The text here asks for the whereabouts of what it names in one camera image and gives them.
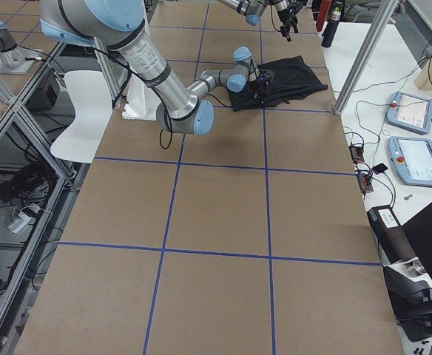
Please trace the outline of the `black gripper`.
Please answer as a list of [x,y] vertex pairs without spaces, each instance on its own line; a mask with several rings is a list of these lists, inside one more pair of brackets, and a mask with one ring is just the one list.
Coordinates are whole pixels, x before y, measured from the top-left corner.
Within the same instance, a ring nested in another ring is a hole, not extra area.
[[274,70],[256,69],[250,75],[250,88],[256,92],[254,99],[256,102],[260,102],[261,107],[266,106],[266,97],[273,79]]
[[291,33],[299,33],[297,19],[299,11],[299,1],[279,1],[277,3],[277,14],[279,20],[282,22],[280,32],[282,37],[286,38],[287,41],[291,41]]

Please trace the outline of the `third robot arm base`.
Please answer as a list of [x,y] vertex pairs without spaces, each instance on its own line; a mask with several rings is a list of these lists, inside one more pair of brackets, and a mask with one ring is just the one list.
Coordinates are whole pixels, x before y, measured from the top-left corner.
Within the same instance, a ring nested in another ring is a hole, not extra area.
[[32,50],[20,48],[8,30],[6,24],[0,21],[0,73],[25,74],[35,61],[43,58]]

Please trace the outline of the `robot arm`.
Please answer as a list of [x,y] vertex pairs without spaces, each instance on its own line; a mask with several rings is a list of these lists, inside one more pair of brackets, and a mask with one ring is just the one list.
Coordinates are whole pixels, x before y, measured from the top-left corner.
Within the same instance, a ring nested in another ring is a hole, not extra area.
[[291,41],[290,31],[299,33],[297,14],[302,10],[304,4],[302,1],[290,0],[256,0],[256,1],[243,1],[243,0],[219,0],[219,3],[233,9],[235,12],[244,16],[246,22],[251,26],[260,23],[260,19],[267,7],[275,8],[279,20],[281,22],[280,29],[275,28],[281,36]]
[[214,88],[241,92],[252,86],[260,90],[272,78],[270,70],[258,68],[247,47],[239,47],[233,53],[233,67],[207,70],[185,87],[146,33],[145,25],[141,1],[41,2],[41,28],[46,36],[82,47],[91,47],[98,38],[107,49],[124,57],[132,74],[159,97],[156,120],[167,132],[209,133],[215,114],[205,96]]

